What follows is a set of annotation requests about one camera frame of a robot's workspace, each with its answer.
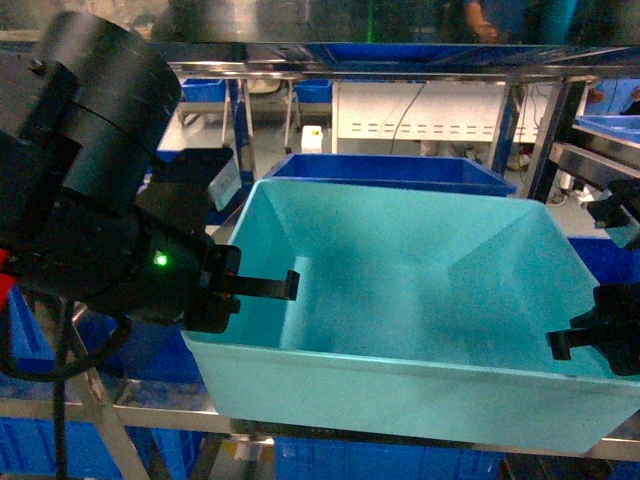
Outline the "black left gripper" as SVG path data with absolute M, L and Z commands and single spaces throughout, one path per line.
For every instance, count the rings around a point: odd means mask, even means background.
M 122 217 L 63 194 L 30 249 L 29 287 L 111 317 L 185 322 L 212 333 L 224 332 L 239 312 L 235 295 L 295 301 L 294 270 L 284 280 L 227 274 L 239 251 L 206 234 L 211 206 L 207 187 L 195 184 L 151 185 Z

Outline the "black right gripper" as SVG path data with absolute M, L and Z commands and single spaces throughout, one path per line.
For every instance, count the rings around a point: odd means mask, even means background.
M 625 250 L 639 249 L 639 180 L 612 180 L 587 206 L 596 229 Z M 575 348 L 593 347 L 617 376 L 639 374 L 639 283 L 602 284 L 594 307 L 570 320 L 570 328 L 548 332 L 552 357 L 569 361 Z

